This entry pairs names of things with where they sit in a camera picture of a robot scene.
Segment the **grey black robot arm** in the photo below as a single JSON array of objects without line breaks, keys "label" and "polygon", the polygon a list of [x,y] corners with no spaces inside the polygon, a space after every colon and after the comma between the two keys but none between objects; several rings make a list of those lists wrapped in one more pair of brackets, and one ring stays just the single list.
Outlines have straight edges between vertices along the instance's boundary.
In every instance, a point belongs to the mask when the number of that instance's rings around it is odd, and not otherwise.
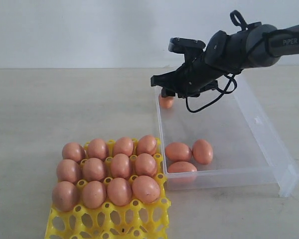
[{"label": "grey black robot arm", "polygon": [[270,24],[247,24],[234,10],[231,21],[240,31],[228,35],[216,32],[209,42],[174,37],[168,50],[184,55],[184,63],[172,72],[154,75],[152,87],[160,86],[163,97],[199,97],[202,92],[217,90],[217,79],[238,75],[244,69],[270,67],[282,56],[299,54],[299,25],[277,29]]}]

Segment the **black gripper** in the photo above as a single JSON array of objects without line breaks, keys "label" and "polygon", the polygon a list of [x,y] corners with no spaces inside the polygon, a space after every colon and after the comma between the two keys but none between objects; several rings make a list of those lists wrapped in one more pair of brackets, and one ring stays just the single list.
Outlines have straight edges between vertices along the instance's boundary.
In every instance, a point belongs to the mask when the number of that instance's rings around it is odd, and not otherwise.
[{"label": "black gripper", "polygon": [[205,52],[199,48],[178,48],[174,53],[183,54],[185,62],[175,71],[150,78],[150,86],[160,86],[161,97],[197,97],[209,83],[225,75],[225,71],[205,63]]}]

